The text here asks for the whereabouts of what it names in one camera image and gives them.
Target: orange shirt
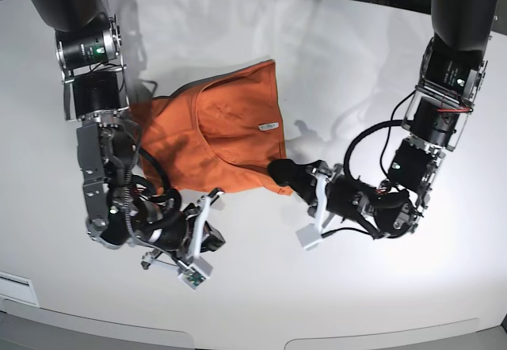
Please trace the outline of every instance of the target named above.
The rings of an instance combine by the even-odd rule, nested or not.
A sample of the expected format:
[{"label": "orange shirt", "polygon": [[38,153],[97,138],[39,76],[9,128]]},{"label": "orange shirt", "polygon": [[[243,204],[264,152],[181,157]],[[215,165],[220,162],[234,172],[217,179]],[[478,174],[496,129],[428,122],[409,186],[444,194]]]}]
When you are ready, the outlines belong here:
[{"label": "orange shirt", "polygon": [[[174,188],[241,192],[263,186],[292,194],[266,170],[272,160],[286,158],[274,61],[180,90],[176,97],[131,106],[143,129],[141,146]],[[143,170],[160,187],[150,164],[143,162]]]}]

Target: white sticker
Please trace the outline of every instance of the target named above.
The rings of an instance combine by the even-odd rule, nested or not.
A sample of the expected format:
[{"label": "white sticker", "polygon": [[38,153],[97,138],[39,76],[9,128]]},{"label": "white sticker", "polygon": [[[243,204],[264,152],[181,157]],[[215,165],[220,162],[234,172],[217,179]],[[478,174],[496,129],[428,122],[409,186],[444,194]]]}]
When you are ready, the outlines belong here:
[{"label": "white sticker", "polygon": [[275,128],[278,128],[279,126],[280,125],[278,124],[278,122],[261,124],[259,126],[259,130],[261,130],[261,131],[269,131],[269,130],[274,130]]}]

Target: white table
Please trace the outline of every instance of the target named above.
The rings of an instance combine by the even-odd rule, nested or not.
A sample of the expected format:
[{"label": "white table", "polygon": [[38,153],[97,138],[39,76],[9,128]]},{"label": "white table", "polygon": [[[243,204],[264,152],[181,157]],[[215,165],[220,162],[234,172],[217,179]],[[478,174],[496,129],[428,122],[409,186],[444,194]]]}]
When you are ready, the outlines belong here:
[{"label": "white table", "polygon": [[[346,0],[110,0],[131,72],[170,94],[186,82],[273,58],[288,154],[343,158],[417,82],[430,17]],[[297,196],[225,196],[210,222],[227,240],[192,293],[143,248],[107,250],[85,234],[75,128],[63,121],[53,31],[29,0],[0,2],[0,270],[33,281],[43,308],[190,333],[198,348],[282,349],[296,338],[360,336],[507,312],[503,131],[507,39],[493,34],[486,80],[444,163],[417,233],[372,242],[345,232],[306,252]],[[385,132],[362,143],[357,175],[381,179]],[[395,131],[386,162],[403,130]],[[186,201],[193,193],[185,193]]]}]

